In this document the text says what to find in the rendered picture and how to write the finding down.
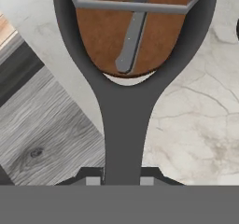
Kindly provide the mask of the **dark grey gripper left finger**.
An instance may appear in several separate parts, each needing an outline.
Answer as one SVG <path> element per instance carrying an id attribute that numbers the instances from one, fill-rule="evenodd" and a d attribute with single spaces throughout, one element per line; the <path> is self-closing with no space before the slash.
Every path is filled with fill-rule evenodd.
<path id="1" fill-rule="evenodd" d="M 102 167 L 82 167 L 77 174 L 60 183 L 58 186 L 101 186 L 104 169 Z"/>

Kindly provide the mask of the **dark grey peeler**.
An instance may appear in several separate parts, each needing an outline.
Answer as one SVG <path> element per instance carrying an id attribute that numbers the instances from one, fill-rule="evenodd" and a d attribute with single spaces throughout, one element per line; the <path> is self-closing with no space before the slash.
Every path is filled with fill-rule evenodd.
<path id="1" fill-rule="evenodd" d="M 104 185 L 139 185 L 144 144 L 154 105 L 202 45 L 217 0 L 200 0 L 190 10 L 173 51 L 149 79 L 121 86 L 94 65 L 77 28 L 72 0 L 53 0 L 64 45 L 90 84 L 100 107 L 105 135 Z"/>

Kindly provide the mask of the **grey wood drawer front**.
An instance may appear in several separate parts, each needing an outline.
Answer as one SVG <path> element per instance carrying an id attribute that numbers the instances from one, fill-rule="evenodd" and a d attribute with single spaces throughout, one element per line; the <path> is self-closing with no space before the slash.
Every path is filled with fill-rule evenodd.
<path id="1" fill-rule="evenodd" d="M 0 166 L 16 185 L 55 185 L 105 164 L 105 144 L 48 69 L 0 107 Z"/>

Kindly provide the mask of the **brown wooden cutting board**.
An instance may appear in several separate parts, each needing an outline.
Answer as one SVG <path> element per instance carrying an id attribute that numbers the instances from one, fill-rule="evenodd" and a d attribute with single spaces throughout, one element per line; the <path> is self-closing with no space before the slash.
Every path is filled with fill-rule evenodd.
<path id="1" fill-rule="evenodd" d="M 81 39 L 92 62 L 112 77 L 141 77 L 156 70 L 169 57 L 181 32 L 181 14 L 148 13 L 143 37 L 132 72 L 121 74 L 115 61 L 123 48 L 133 17 L 130 11 L 78 8 Z"/>

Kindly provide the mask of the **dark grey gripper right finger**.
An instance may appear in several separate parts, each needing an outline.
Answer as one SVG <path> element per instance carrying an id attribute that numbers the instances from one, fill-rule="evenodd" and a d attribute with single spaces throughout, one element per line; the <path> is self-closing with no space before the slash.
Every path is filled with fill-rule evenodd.
<path id="1" fill-rule="evenodd" d="M 140 176 L 141 186 L 182 186 L 182 183 L 165 176 L 158 167 L 142 167 Z"/>

